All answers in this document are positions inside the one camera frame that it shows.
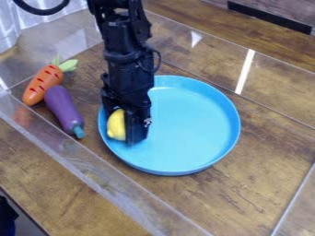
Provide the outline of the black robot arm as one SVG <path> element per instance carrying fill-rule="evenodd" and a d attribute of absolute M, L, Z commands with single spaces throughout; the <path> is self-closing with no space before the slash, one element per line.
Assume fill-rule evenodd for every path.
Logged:
<path fill-rule="evenodd" d="M 126 143 L 143 141 L 150 131 L 150 89 L 154 87 L 157 51 L 147 44 L 151 24 L 142 0 L 87 0 L 105 41 L 109 72 L 103 79 L 106 117 L 125 111 Z"/>

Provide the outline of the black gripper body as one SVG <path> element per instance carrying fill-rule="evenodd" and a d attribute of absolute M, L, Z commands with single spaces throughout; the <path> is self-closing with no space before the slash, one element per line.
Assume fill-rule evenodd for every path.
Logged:
<path fill-rule="evenodd" d="M 111 18 L 103 23 L 105 60 L 103 92 L 118 98 L 122 109 L 151 106 L 154 86 L 154 48 L 147 40 L 150 27 L 138 27 L 129 18 Z"/>

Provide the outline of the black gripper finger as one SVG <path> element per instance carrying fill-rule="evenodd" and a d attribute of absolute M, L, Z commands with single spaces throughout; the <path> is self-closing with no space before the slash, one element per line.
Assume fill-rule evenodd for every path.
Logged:
<path fill-rule="evenodd" d="M 102 93 L 102 97 L 106 117 L 110 117 L 113 113 L 121 108 L 119 100 L 117 97 L 109 95 L 106 92 Z"/>
<path fill-rule="evenodd" d="M 125 111 L 126 143 L 129 146 L 149 137 L 151 124 L 150 107 L 133 108 Z"/>

